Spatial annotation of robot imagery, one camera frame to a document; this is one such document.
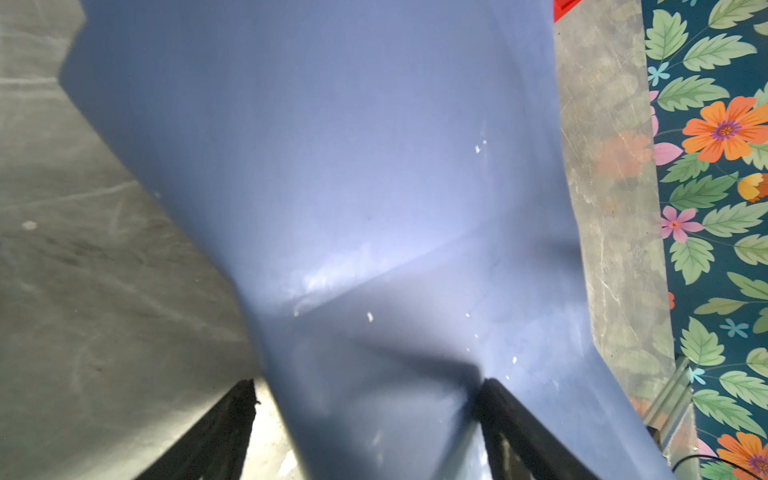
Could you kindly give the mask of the red tape dispenser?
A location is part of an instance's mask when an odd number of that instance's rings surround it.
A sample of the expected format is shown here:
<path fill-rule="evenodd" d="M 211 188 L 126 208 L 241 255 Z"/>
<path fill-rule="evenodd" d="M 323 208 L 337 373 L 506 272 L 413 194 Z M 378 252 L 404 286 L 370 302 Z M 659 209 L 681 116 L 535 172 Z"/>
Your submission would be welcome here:
<path fill-rule="evenodd" d="M 581 0 L 553 0 L 553 19 L 558 22 L 569 13 Z"/>

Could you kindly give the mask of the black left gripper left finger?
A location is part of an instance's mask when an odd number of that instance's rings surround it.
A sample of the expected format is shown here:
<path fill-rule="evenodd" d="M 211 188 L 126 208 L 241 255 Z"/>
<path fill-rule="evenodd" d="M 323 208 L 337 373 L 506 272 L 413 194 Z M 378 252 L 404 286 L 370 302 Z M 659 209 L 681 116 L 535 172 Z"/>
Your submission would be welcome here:
<path fill-rule="evenodd" d="M 239 480 L 257 404 L 254 381 L 237 382 L 137 480 Z"/>

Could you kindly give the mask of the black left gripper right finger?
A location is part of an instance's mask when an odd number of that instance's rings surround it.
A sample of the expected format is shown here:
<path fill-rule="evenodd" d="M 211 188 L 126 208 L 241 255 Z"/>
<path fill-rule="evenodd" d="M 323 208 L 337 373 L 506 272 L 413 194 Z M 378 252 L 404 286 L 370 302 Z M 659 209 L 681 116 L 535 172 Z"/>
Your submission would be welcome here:
<path fill-rule="evenodd" d="M 476 419 L 493 479 L 597 479 L 496 379 L 481 385 Z"/>

